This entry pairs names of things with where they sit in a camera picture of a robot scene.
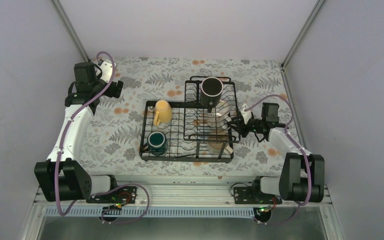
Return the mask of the beige cream mug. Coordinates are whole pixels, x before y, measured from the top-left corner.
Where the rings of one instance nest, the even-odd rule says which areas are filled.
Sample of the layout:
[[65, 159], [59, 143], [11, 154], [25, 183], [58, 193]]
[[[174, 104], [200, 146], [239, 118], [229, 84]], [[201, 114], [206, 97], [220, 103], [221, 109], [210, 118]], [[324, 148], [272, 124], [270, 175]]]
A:
[[233, 148], [230, 147], [228, 143], [229, 138], [227, 136], [211, 136], [209, 139], [216, 140], [216, 141], [207, 143], [208, 149], [212, 154], [219, 155], [221, 152], [221, 149], [223, 148], [223, 144], [226, 144], [226, 145], [222, 151], [222, 154], [231, 155], [234, 152]]

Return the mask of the white mug orange interior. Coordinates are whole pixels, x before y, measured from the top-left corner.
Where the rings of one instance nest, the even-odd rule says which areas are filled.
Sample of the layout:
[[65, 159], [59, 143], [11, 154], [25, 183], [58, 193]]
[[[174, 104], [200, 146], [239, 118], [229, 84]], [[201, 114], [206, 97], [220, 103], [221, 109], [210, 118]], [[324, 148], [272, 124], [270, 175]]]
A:
[[217, 128], [227, 129], [228, 122], [232, 119], [230, 117], [231, 108], [228, 102], [220, 101], [214, 108], [214, 123]]

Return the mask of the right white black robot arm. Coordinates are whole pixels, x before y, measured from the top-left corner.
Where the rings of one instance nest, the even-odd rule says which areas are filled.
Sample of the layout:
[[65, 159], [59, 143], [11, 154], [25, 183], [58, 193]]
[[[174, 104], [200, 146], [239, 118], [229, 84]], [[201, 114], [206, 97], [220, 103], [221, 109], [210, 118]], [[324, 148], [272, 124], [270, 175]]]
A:
[[279, 105], [265, 102], [261, 118], [255, 118], [244, 104], [239, 114], [227, 121], [227, 125], [242, 137], [249, 133], [263, 135], [284, 159], [279, 177], [258, 176], [251, 184], [251, 198], [258, 204], [269, 197], [294, 201], [303, 206], [320, 203], [325, 190], [325, 160], [313, 154], [298, 143], [290, 134], [286, 124], [280, 123]]

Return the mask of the black mug white rim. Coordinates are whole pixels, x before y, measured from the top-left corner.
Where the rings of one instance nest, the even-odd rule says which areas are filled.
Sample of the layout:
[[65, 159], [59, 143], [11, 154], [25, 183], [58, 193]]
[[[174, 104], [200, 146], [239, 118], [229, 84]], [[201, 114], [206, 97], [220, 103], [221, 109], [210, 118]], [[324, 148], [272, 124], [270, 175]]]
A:
[[200, 84], [199, 103], [208, 113], [220, 102], [223, 88], [223, 82], [217, 77], [207, 77]]

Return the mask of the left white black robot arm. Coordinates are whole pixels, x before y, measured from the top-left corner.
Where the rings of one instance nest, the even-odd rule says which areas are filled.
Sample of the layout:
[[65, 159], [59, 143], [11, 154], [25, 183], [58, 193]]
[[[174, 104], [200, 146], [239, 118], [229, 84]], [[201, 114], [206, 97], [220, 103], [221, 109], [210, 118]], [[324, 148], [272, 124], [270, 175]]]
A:
[[78, 159], [100, 96], [121, 96], [123, 82], [111, 80], [115, 74], [116, 64], [108, 60], [75, 64], [75, 80], [64, 100], [64, 120], [58, 139], [46, 161], [34, 167], [47, 201], [56, 201], [56, 191], [59, 191], [60, 201], [86, 200], [91, 195], [93, 180]]

